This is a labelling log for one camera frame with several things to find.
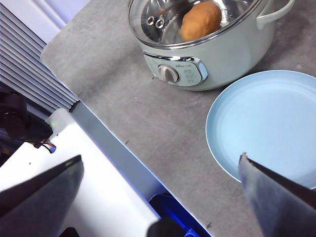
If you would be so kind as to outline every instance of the cable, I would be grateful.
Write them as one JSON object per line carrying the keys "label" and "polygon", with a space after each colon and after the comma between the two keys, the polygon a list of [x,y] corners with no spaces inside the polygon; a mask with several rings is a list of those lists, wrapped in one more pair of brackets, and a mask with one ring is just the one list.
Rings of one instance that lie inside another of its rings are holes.
{"label": "cable", "polygon": [[50,150],[50,148],[48,148],[47,146],[45,146],[43,143],[41,144],[43,147],[45,147],[46,149],[48,149],[49,153],[53,154],[53,152]]}

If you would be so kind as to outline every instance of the control panel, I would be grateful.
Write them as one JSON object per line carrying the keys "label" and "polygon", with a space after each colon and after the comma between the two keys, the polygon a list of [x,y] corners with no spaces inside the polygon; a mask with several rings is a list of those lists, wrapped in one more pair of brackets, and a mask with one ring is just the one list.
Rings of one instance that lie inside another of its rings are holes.
{"label": "control panel", "polygon": [[207,70],[194,57],[165,57],[144,52],[150,70],[161,81],[177,86],[193,86],[207,79]]}

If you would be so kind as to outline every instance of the glass lid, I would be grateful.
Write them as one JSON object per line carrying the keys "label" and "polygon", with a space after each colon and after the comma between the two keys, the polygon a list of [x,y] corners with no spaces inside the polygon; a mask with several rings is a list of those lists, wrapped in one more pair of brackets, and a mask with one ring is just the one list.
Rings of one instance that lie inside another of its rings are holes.
{"label": "glass lid", "polygon": [[262,0],[214,0],[221,12],[219,29],[201,38],[184,41],[181,37],[183,17],[195,5],[207,1],[211,0],[133,0],[129,7],[129,24],[133,34],[148,46],[185,47],[228,29],[247,16]]}

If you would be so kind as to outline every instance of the white wall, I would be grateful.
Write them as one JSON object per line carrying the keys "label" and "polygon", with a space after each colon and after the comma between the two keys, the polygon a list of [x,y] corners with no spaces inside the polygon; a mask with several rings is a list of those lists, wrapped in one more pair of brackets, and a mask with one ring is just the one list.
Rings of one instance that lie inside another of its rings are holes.
{"label": "white wall", "polygon": [[1,3],[45,43],[48,43],[88,1],[1,0]]}

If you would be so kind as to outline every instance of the window blinds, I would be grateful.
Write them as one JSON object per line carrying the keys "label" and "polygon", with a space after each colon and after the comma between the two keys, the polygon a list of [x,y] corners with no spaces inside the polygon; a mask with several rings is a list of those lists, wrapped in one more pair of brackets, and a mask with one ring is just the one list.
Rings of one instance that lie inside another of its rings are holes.
{"label": "window blinds", "polygon": [[40,61],[46,46],[0,3],[1,82],[46,110],[69,110],[78,98]]}

